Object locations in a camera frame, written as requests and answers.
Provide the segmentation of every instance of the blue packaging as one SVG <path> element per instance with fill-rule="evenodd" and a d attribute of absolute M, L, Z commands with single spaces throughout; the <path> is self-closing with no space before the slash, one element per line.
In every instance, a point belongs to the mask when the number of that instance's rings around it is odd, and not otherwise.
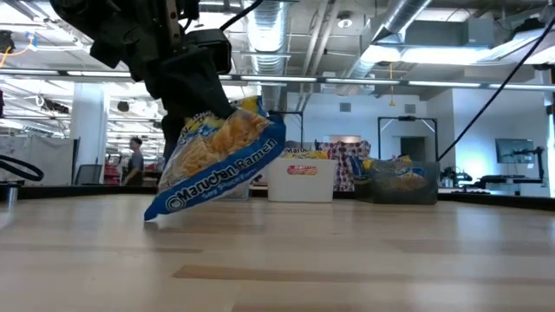
<path fill-rule="evenodd" d="M 238 111 L 227 120 L 203 114 L 186 123 L 145 221 L 223 197 L 279 157 L 283 121 L 266 118 L 259 97 L 234 104 Z"/>

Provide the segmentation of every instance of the black cord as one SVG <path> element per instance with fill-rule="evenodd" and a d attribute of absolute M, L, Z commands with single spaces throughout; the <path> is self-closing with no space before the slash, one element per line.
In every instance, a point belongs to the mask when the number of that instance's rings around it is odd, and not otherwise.
<path fill-rule="evenodd" d="M 251 4 L 251 6 L 249 6 L 248 8 L 242 10 L 241 12 L 239 12 L 236 16 L 232 17 L 229 19 L 229 21 L 225 22 L 223 25 L 221 25 L 219 27 L 219 29 L 221 31 L 224 31 L 226 29 L 228 29 L 230 26 L 232 26 L 236 21 L 240 20 L 241 18 L 245 17 L 247 14 L 251 13 L 251 11 L 253 11 L 254 9 L 256 9 L 264 0 L 257 0 L 255 1 L 253 4 Z"/>
<path fill-rule="evenodd" d="M 501 91 L 503 91 L 506 84 L 509 83 L 509 81 L 511 81 L 513 76 L 517 73 L 517 71 L 519 71 L 519 69 L 522 67 L 522 65 L 524 65 L 526 60 L 534 53 L 534 51 L 538 48 L 538 46 L 541 44 L 541 42 L 544 41 L 544 39 L 547 37 L 547 35 L 550 33 L 550 31 L 552 31 L 553 25 L 555 25 L 555 18 L 553 18 L 549 22 L 549 24 L 547 25 L 547 28 L 545 29 L 544 33 L 541 34 L 541 36 L 538 38 L 536 43 L 534 43 L 534 45 L 532 46 L 530 51 L 528 51 L 528 53 L 526 53 L 526 55 L 522 58 L 522 60 L 520 60 L 517 67 L 515 67 L 513 69 L 513 71 L 511 72 L 511 74 L 509 74 L 509 76 L 507 76 L 505 81 L 503 81 L 503 83 L 501 83 L 501 86 L 499 86 L 499 88 L 495 91 L 495 93 L 492 95 L 492 98 L 489 99 L 489 101 L 486 103 L 486 105 L 484 105 L 484 107 L 476 114 L 476 116 L 474 116 L 474 118 L 472 120 L 470 120 L 470 123 L 468 123 L 468 125 L 465 127 L 464 130 L 462 130 L 462 132 L 459 134 L 459 136 L 453 142 L 453 144 L 451 144 L 447 148 L 447 150 L 445 150 L 445 152 L 443 152 L 443 154 L 437 159 L 437 161 L 442 160 L 445 157 L 445 155 L 447 155 L 447 153 L 449 153 L 453 149 L 453 147 L 456 146 L 457 143 L 459 143 L 460 139 L 462 139 L 462 137 L 468 132 L 468 129 L 470 129 L 470 127 L 474 124 L 474 122 L 476 122 L 479 119 L 479 117 L 486 111 L 486 109 L 493 103 L 493 101 L 497 98 L 497 96 L 501 93 Z"/>
<path fill-rule="evenodd" d="M 189 26 L 191 26 L 191 22 L 193 20 L 191 18 L 187 18 L 187 23 L 185 24 L 185 26 L 183 27 L 183 33 L 185 34 L 186 30 L 189 28 Z"/>
<path fill-rule="evenodd" d="M 510 32 L 510 33 L 513 32 L 512 30 L 506 29 L 505 27 L 503 27 L 503 24 L 502 24 L 500 21 L 498 21 L 498 20 L 496 20 L 496 19 L 494 19 L 493 21 L 496 22 L 496 23 L 501 27 L 501 29 L 503 29 L 504 31 L 508 31 L 508 32 Z"/>
<path fill-rule="evenodd" d="M 8 165 L 6 162 L 4 162 L 2 160 L 9 161 L 9 162 L 12 162 L 12 163 L 20 165 L 20 166 L 24 166 L 24 167 L 30 169 L 36 175 L 26 173 L 25 171 L 17 169 L 12 165 Z M 29 163 L 26 163 L 22 160 L 14 159 L 14 158 L 11 158 L 11 157 L 8 157 L 8 156 L 0 155 L 0 168 L 6 170 L 7 172 L 11 172 L 11 173 L 13 173 L 16 176 L 19 176 L 21 178 L 31 180 L 31 181 L 35 181 L 35 182 L 41 181 L 44 178 L 44 172 L 42 172 L 41 169 L 39 169 L 39 168 L 29 164 Z"/>
<path fill-rule="evenodd" d="M 468 17 L 472 16 L 472 12 L 469 9 L 467 9 L 467 8 L 458 8 L 457 10 L 453 11 L 453 13 L 451 13 L 451 15 L 445 20 L 445 22 L 449 22 L 451 17 L 453 17 L 453 15 L 455 13 L 457 13 L 458 11 L 460 11 L 460 10 L 465 10 L 468 13 Z"/>

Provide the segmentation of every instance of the doorway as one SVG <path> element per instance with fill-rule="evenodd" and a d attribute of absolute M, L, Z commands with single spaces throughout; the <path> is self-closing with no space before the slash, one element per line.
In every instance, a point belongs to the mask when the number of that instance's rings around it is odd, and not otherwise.
<path fill-rule="evenodd" d="M 401 154 L 408 155 L 413 161 L 426 161 L 426 138 L 401 137 Z"/>

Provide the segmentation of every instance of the monitor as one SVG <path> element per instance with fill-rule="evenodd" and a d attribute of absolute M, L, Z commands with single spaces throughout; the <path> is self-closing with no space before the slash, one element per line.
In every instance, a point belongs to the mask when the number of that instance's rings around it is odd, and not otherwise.
<path fill-rule="evenodd" d="M 496 139 L 495 151 L 498 164 L 533 164 L 534 154 L 518 154 L 515 152 L 531 151 L 534 149 L 533 140 L 528 139 Z"/>

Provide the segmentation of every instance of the man in gray shirt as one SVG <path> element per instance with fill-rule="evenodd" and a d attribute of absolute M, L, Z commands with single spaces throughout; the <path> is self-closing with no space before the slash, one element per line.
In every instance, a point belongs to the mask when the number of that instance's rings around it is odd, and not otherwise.
<path fill-rule="evenodd" d="M 132 138 L 129 141 L 129 148 L 133 151 L 131 159 L 127 164 L 127 175 L 123 180 L 123 185 L 127 186 L 142 186 L 142 176 L 145 171 L 145 160 L 140 152 L 142 140 L 139 138 Z"/>

